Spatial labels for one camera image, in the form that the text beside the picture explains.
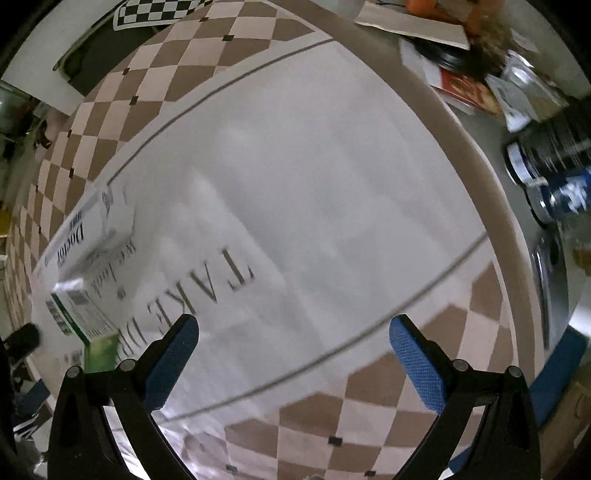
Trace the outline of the white green Doctor box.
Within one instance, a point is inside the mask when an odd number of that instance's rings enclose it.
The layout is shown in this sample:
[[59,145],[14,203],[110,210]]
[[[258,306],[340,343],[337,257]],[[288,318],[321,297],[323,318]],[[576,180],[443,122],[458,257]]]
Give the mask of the white green Doctor box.
[[114,368],[119,328],[99,305],[100,282],[112,280],[109,261],[130,240],[134,206],[121,186],[90,190],[69,215],[34,274],[34,312],[53,322],[49,348],[67,368],[85,372]]

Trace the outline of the blue beverage can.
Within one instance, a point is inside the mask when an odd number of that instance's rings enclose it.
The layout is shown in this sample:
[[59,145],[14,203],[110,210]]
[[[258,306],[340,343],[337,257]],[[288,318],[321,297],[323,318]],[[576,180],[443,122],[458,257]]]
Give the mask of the blue beverage can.
[[537,221],[550,224],[590,211],[590,169],[548,180],[526,190]]

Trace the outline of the dark beverage can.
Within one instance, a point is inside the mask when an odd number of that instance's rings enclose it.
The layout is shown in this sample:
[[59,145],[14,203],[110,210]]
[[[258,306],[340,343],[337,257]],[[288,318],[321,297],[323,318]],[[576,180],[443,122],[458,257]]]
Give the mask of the dark beverage can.
[[505,146],[507,170],[529,187],[590,166],[590,111],[567,108],[533,122]]

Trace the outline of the red printed book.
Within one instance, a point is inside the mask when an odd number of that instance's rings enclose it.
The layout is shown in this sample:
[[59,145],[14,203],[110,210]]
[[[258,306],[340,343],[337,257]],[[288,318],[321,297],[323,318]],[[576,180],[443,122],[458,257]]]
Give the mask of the red printed book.
[[472,77],[437,68],[433,87],[447,96],[490,114],[501,116],[501,107],[489,87]]

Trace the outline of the black white checkered cloth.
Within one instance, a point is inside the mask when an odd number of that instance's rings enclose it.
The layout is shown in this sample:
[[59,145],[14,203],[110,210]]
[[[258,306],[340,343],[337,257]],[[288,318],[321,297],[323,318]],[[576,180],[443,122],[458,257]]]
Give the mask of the black white checkered cloth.
[[211,4],[206,0],[128,0],[114,10],[112,26],[114,31],[168,26]]

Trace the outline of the brown paper envelope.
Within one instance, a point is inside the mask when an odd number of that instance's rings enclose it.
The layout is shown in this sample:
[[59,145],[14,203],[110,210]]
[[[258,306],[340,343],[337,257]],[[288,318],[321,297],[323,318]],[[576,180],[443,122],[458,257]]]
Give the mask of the brown paper envelope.
[[355,23],[401,36],[470,49],[470,42],[461,25],[417,17],[370,1],[363,4]]

